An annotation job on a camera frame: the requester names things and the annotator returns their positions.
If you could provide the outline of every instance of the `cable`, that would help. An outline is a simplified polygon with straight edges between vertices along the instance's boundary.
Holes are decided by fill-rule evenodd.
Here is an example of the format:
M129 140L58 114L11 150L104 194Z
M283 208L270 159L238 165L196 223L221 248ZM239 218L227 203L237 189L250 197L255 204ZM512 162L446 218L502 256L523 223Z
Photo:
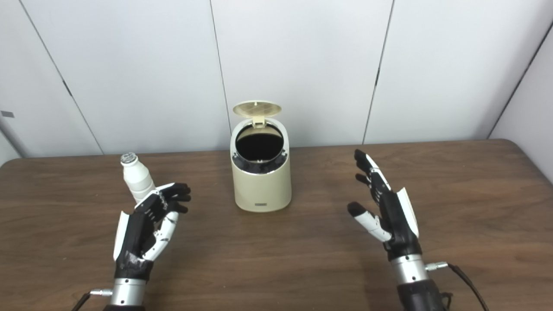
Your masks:
M484 309L484 311L489 311L488 306L484 301L484 298L482 298L482 296L480 295L480 293L478 292L474 284L472 284L471 279L468 278L468 276L461 270L461 268L455 265L452 265L450 263L448 263L447 266L451 270L453 270L453 272L455 272L455 274L457 274L465 283L467 283L467 285L471 288L472 292L476 295L476 298L478 298L478 301L482 305L482 308Z
M77 302L77 304L73 307L73 309L71 311L77 311L79 310L83 304L85 304L85 302L90 298L90 293L86 293L84 294L81 299L79 299L79 301Z

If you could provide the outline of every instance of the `black cable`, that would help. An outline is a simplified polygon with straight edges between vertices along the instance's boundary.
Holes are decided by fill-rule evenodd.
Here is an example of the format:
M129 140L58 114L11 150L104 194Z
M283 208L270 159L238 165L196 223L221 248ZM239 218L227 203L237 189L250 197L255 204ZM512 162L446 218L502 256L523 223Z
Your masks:
M482 296L480 295L480 293L478 292L478 290L476 289L474 284L472 284L471 279L469 279L468 276L465 273L463 273L461 268L459 268L455 265L452 265L450 263L448 263L447 266L450 269L452 269L453 272L455 272L455 274L457 274L465 283L467 283L467 285L471 288L472 292L476 295L476 298L478 298L478 301L482 305L482 308L484 309L484 311L489 311L488 306L486 305L486 303L484 301L484 298L482 298Z
M446 293L446 292L443 292L441 294L442 294L442 298L447 298L446 308L447 308L447 310L449 310L450 306L451 306L451 299L453 298L453 294L452 293Z
M81 299L79 299L79 301L77 302L77 304L73 307L73 309L71 309L71 311L77 311L79 310L83 304L85 304L85 302L90 298L90 293L86 293L84 294Z

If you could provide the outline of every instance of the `bottle cap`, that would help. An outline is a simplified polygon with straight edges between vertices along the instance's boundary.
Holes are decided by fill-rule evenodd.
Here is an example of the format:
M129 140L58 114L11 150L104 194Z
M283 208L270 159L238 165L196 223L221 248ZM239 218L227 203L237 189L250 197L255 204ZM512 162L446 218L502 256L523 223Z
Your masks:
M138 161L138 156L134 152L125 153L121 156L121 165L130 166Z

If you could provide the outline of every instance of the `robotic hand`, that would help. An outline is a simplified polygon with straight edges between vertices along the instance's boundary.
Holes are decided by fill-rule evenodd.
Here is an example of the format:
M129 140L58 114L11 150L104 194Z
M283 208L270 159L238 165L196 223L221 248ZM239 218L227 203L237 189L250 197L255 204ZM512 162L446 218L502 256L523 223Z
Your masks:
M447 311L442 295L428 276L427 271L447 267L440 262L425 265L419 244L419 229L405 188L392 191L386 178L369 155L355 150L357 167L365 175L357 174L356 179L371 189L371 196L377 203L382 218L366 210L361 204L348 204L349 213L378 241L384 243L388 261L392 264L398 282L399 299L406 311Z
M188 209L178 202L190 201L186 184L172 183L152 190L130 215L121 212L113 249L115 284L111 289L93 289L73 311L92 296L111 297L104 311L144 311L142 300L154 261L175 231L179 213Z

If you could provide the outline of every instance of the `silver cylindrical wrist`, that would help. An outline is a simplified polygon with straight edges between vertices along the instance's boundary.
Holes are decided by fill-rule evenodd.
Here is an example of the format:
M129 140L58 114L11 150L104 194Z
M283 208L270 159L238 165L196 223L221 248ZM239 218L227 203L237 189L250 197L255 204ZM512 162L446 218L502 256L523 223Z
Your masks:
M401 256L390 261L398 284L414 283L429 279L420 255Z
M116 278L111 295L113 305L142 305L146 281L143 279Z

